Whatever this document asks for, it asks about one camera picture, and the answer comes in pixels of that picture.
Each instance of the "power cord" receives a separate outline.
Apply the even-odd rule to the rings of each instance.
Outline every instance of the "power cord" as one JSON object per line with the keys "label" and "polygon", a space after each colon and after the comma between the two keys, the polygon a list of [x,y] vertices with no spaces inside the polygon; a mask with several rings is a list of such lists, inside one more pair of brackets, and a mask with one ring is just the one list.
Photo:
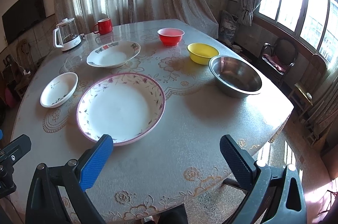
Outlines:
{"label": "power cord", "polygon": [[22,219],[21,219],[21,217],[20,217],[20,215],[19,215],[19,213],[18,213],[18,211],[16,210],[16,208],[15,208],[15,206],[13,205],[13,203],[12,203],[12,201],[7,197],[7,196],[5,196],[4,197],[5,199],[7,199],[10,203],[11,203],[11,205],[12,205],[12,207],[13,207],[13,209],[15,210],[15,212],[16,212],[16,214],[18,215],[18,217],[20,218],[20,220],[21,220],[21,222],[22,222],[22,224],[24,224],[24,222],[22,221]]}

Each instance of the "red mug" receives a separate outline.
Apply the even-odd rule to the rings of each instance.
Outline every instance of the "red mug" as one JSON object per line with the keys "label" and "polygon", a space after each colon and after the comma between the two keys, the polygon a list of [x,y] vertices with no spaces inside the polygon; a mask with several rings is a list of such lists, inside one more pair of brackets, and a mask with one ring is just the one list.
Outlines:
{"label": "red mug", "polygon": [[113,31],[113,25],[110,18],[99,20],[96,25],[94,25],[94,34],[100,33],[100,35],[107,34]]}

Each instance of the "table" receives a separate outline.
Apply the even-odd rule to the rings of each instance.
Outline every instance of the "table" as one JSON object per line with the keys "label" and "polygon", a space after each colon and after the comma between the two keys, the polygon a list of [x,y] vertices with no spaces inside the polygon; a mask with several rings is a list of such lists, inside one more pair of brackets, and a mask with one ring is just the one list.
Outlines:
{"label": "table", "polygon": [[[164,47],[157,30],[175,27],[185,31],[175,48]],[[140,54],[116,69],[87,65],[89,53],[116,40],[141,45]],[[77,103],[85,90],[100,78],[122,72],[140,72],[156,80],[166,96],[163,117],[147,136],[135,143],[114,147],[94,186],[87,194],[107,222],[139,219],[156,214],[194,198],[229,175],[219,151],[219,141],[230,134],[251,155],[257,152],[286,123],[293,106],[264,75],[262,92],[235,99],[218,90],[208,66],[192,62],[187,44],[213,45],[221,54],[240,58],[215,39],[178,20],[138,22],[114,27],[100,36],[88,34],[75,49],[53,50],[33,78],[20,106],[12,139],[26,134],[31,151],[16,165],[13,179],[17,190],[14,205],[25,212],[31,179],[36,166],[64,165],[78,159],[94,143],[84,137],[76,124]],[[44,87],[64,72],[76,72],[77,89],[56,109],[40,105]],[[75,221],[76,215],[65,190],[63,201]]]}

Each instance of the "black flat screen tv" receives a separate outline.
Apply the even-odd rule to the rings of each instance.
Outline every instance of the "black flat screen tv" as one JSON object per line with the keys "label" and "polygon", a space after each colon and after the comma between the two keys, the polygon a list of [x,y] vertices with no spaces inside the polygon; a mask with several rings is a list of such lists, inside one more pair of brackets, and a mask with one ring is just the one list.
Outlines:
{"label": "black flat screen tv", "polygon": [[7,43],[46,18],[43,0],[18,0],[2,16]]}

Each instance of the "kettle lid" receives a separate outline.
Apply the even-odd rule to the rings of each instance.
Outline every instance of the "kettle lid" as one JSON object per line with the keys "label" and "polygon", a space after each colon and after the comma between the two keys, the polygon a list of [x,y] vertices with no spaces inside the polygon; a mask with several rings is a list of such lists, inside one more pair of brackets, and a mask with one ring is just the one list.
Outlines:
{"label": "kettle lid", "polygon": [[56,26],[63,26],[65,24],[67,24],[67,23],[72,22],[73,20],[75,20],[75,18],[70,18],[70,19],[65,18],[65,19],[62,20],[62,22],[58,23]]}

